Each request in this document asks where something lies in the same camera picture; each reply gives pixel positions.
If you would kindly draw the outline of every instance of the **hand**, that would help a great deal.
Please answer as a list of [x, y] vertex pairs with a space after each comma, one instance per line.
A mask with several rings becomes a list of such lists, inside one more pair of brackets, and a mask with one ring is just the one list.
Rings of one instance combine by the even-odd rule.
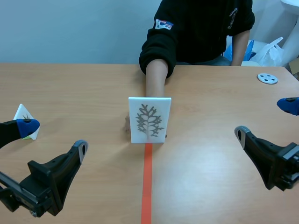
[[126, 116], [125, 131], [126, 131], [128, 134], [131, 133], [130, 115]]

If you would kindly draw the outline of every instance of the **metal plate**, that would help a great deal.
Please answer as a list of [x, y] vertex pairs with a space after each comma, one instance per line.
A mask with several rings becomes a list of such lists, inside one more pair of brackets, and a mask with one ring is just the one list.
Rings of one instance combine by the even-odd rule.
[[271, 84], [271, 85], [276, 84], [278, 82], [278, 78], [276, 78], [276, 76], [268, 73], [258, 74], [257, 79], [260, 80], [262, 83]]

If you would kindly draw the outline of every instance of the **person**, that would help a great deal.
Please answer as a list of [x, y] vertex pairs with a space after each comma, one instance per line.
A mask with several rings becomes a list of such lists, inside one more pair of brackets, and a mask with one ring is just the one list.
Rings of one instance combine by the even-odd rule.
[[[252, 0], [162, 0], [139, 57], [146, 96], [163, 97], [176, 64], [241, 66], [255, 16]], [[222, 56], [232, 36], [232, 62]], [[130, 131], [129, 118], [125, 128]]]

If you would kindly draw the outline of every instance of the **orange tape line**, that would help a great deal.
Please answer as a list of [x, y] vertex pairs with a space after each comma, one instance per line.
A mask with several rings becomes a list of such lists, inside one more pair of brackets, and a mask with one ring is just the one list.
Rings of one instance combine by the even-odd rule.
[[146, 143], [144, 149], [141, 224], [151, 224], [152, 176], [153, 176], [153, 144]]

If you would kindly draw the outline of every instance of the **blue bag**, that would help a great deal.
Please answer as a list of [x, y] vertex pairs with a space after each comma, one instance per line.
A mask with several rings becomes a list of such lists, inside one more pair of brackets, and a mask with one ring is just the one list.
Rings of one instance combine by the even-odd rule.
[[[249, 61], [251, 52], [253, 49], [253, 44], [254, 41], [250, 41], [250, 43], [247, 46], [243, 61]], [[224, 52], [223, 56], [225, 56], [228, 60], [232, 61], [233, 60], [233, 46], [230, 44], [230, 46], [226, 49]]]

